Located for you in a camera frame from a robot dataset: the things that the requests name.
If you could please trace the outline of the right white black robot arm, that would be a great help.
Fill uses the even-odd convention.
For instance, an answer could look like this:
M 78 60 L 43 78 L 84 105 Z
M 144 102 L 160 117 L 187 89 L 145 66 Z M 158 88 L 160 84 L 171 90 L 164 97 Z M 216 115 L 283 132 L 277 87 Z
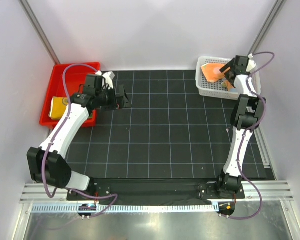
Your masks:
M 252 81 L 255 67 L 251 56 L 237 55 L 220 69 L 239 93 L 230 118 L 233 133 L 228 158 L 215 185 L 220 198 L 231 198 L 240 192 L 248 143 L 264 116 L 266 100 L 256 92 Z

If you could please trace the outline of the blue yellow patterned towel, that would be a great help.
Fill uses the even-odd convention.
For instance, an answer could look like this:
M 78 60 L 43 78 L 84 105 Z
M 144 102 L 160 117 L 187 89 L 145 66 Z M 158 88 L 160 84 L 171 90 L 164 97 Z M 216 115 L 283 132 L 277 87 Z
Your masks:
M 54 96 L 51 100 L 50 110 L 48 116 L 52 120 L 60 120 L 68 106 L 67 97 L 56 97 Z

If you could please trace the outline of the orange towel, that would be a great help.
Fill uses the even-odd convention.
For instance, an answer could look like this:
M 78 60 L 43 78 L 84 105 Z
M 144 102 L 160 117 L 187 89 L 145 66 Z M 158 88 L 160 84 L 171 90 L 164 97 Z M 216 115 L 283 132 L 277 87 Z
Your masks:
M 226 79 L 225 73 L 227 73 L 230 68 L 226 71 L 221 72 L 221 68 L 225 66 L 224 63 L 206 63 L 201 66 L 201 71 L 209 83 L 216 83 L 218 81 L 222 81 L 221 85 L 231 93 L 236 93 L 237 90 L 230 84 L 230 82 Z

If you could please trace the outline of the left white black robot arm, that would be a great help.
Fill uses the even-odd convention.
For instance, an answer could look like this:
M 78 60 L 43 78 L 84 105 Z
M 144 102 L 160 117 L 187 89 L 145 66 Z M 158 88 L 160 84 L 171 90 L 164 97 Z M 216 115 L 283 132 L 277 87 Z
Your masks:
M 49 137 L 27 152 L 31 179 L 59 189 L 75 189 L 84 200 L 91 200 L 96 188 L 92 179 L 75 172 L 66 162 L 68 149 L 83 123 L 94 110 L 114 111 L 131 108 L 123 85 L 114 87 L 112 71 L 87 74 L 81 92 L 75 92 Z

